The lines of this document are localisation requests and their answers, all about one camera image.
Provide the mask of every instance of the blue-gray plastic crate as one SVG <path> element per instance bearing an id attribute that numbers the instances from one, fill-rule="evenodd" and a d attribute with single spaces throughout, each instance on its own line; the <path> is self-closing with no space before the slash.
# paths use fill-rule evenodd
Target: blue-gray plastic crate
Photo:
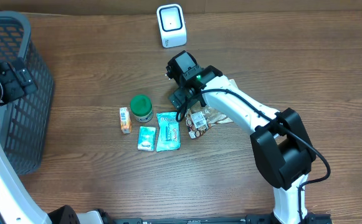
<path id="1" fill-rule="evenodd" d="M 38 91 L 0 107 L 0 143 L 17 174 L 34 172 L 44 150 L 54 81 L 31 41 L 31 27 L 18 12 L 0 12 L 0 62 L 24 59 Z"/>

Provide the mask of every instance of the cable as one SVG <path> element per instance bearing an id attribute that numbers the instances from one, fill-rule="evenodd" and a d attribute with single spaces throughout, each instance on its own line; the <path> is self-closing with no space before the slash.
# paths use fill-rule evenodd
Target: cable
<path id="1" fill-rule="evenodd" d="M 230 91 L 228 89 L 211 89 L 211 90 L 203 90 L 195 95 L 193 95 L 192 97 L 190 97 L 189 99 L 186 99 L 186 101 L 178 108 L 177 112 L 176 112 L 176 121 L 177 122 L 181 122 L 183 120 L 183 118 L 185 117 L 185 114 L 188 110 L 188 104 L 200 97 L 201 95 L 205 94 L 205 93 L 210 93 L 210 92 L 224 92 L 224 93 L 229 93 L 233 96 L 238 97 L 238 99 L 240 99 L 241 101 L 243 101 L 243 103 L 245 103 L 249 108 L 251 108 L 254 112 L 256 112 L 259 117 L 263 117 L 265 118 L 267 121 L 272 122 L 273 124 L 276 124 L 278 128 L 280 128 L 283 132 L 285 132 L 286 134 L 290 135 L 291 137 L 293 137 L 294 139 L 298 140 L 299 142 L 301 142 L 302 144 L 304 144 L 307 148 L 309 148 L 311 151 L 313 151 L 324 163 L 325 167 L 326 167 L 326 175 L 324 175 L 321 178 L 318 179 L 314 179 L 314 180 L 308 180 L 305 181 L 303 183 L 301 183 L 298 186 L 298 214 L 300 215 L 300 223 L 303 223 L 303 213 L 302 213 L 302 209 L 301 209 L 301 192 L 303 190 L 303 187 L 308 185 L 308 184 L 313 184 L 313 183 L 318 183 L 321 181 L 326 180 L 327 178 L 329 178 L 330 173 L 331 173 L 331 169 L 330 169 L 330 165 L 328 163 L 328 161 L 325 159 L 325 157 L 323 157 L 322 154 L 320 154 L 320 152 L 318 152 L 313 146 L 309 145 L 307 142 L 305 142 L 303 139 L 301 139 L 300 137 L 298 137 L 296 134 L 294 134 L 293 132 L 291 132 L 289 129 L 285 128 L 285 126 L 274 122 L 273 119 L 269 118 L 267 115 L 265 115 L 261 110 L 258 110 L 256 107 L 254 107 L 250 102 L 248 102 L 245 98 L 243 98 L 242 96 L 240 96 L 239 94 Z"/>

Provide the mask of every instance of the wooden table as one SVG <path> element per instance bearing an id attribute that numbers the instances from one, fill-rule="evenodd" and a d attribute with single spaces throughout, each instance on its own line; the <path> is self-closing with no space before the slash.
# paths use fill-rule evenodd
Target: wooden table
<path id="1" fill-rule="evenodd" d="M 362 223 L 362 11 L 185 20 L 186 46 L 163 49 L 155 15 L 30 17 L 56 82 L 42 165 L 21 177 L 33 199 L 47 212 L 68 204 L 113 217 L 270 213 L 272 188 L 235 124 L 192 141 L 181 123 L 181 149 L 160 153 L 136 149 L 137 122 L 121 134 L 118 109 L 136 94 L 150 96 L 156 113 L 174 110 L 165 66 L 186 49 L 256 100 L 298 111 L 332 168 L 329 180 L 307 187 L 307 208 L 334 223 Z M 324 173 L 317 159 L 310 178 Z"/>

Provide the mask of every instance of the wall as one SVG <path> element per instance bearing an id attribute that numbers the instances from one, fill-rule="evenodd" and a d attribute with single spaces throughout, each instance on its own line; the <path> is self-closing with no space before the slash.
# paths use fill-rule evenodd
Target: wall
<path id="1" fill-rule="evenodd" d="M 47 14 L 154 14 L 176 2 L 185 13 L 362 10 L 362 0 L 0 0 L 1 10 Z"/>

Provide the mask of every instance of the food item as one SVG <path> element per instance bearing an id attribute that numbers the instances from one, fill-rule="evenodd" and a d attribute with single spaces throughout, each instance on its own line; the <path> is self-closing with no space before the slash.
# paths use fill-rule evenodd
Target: food item
<path id="1" fill-rule="evenodd" d="M 149 122 L 153 118 L 151 100 L 146 95 L 136 95 L 130 103 L 135 119 L 141 123 Z"/>
<path id="2" fill-rule="evenodd" d="M 139 130 L 138 149 L 153 152 L 155 150 L 156 128 L 143 127 Z"/>
<path id="3" fill-rule="evenodd" d="M 179 123 L 175 120 L 176 112 L 157 114 L 160 131 L 157 140 L 157 151 L 175 150 L 181 147 Z"/>
<path id="4" fill-rule="evenodd" d="M 234 80 L 229 80 L 237 88 Z M 216 124 L 226 124 L 233 122 L 226 115 L 209 106 L 201 107 L 200 102 L 195 103 L 187 110 L 185 115 L 186 126 L 192 139 L 196 139 L 205 134 L 208 129 Z"/>
<path id="5" fill-rule="evenodd" d="M 120 123 L 123 133 L 130 134 L 132 131 L 132 122 L 130 112 L 128 112 L 127 108 L 120 108 Z"/>

